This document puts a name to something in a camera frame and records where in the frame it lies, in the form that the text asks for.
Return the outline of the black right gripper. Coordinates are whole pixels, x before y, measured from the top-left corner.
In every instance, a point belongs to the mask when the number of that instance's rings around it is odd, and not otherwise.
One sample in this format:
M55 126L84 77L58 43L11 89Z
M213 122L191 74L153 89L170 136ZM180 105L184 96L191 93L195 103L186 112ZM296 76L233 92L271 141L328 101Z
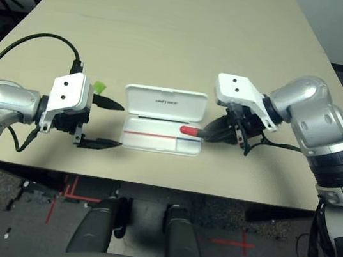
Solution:
M207 143L225 143L245 146L248 139L262 135L266 127L249 107L229 104L227 115L214 119L202 130Z

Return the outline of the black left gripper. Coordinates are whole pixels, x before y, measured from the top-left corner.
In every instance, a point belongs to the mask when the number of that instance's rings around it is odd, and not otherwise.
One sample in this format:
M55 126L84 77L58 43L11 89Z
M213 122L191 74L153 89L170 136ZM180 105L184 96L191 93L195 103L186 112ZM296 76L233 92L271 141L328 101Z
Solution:
M117 103L110 98L103 97L102 95L93 94L92 103L102 109L110 109L115 111L125 110L120 103ZM82 110L77 113L70 114L56 114L52 120L52 128L73 135L73 144L78 148L105 150L122 145L120 142L110 139L87 139L85 134L82 133L82 127L83 124L88 123L90 119L89 114L90 112L88 110Z

